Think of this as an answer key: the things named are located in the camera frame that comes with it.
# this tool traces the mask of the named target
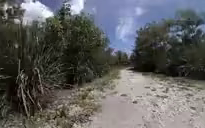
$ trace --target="bush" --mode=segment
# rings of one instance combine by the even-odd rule
[[[176,19],[147,24],[137,31],[132,55],[141,71],[205,79],[205,13],[180,10]]]

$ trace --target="dirt path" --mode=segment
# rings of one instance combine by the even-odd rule
[[[205,90],[122,70],[87,128],[205,128]]]

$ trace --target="sky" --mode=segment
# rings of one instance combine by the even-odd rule
[[[24,0],[24,19],[44,21],[53,16],[63,0]],[[136,30],[146,23],[171,18],[179,9],[205,11],[205,0],[71,0],[71,13],[87,12],[109,37],[110,46],[131,53]]]

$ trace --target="gravel path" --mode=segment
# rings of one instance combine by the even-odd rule
[[[205,90],[122,70],[86,128],[205,128]]]

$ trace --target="sandy trail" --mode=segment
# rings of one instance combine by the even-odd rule
[[[122,70],[87,128],[205,128],[205,90]]]

